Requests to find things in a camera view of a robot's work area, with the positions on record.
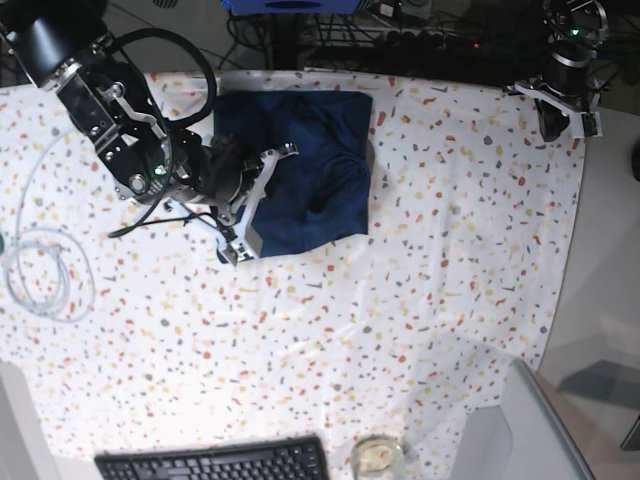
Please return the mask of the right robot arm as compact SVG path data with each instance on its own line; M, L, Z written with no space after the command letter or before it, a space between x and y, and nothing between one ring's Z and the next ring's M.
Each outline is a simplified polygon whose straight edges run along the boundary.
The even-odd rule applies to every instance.
M166 198L201 204L225 240L238 236L233 215L252 197L263 164L229 137L204 145L192 131L213 112L218 87L190 41L156 27L114 37L93 1L4 1L1 38L32 83L56 94L122 198L150 211ZM198 111L165 117L140 69L129 57L116 60L148 38L180 47L199 66L206 99Z

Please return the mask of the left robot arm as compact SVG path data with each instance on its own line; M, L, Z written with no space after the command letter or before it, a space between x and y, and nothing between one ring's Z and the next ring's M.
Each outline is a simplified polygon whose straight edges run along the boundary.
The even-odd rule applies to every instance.
M532 84L544 141L553 142L569 130L577 139L599 137L597 107L605 82L590 69L608 39L609 21L599 1L546 1L550 53Z

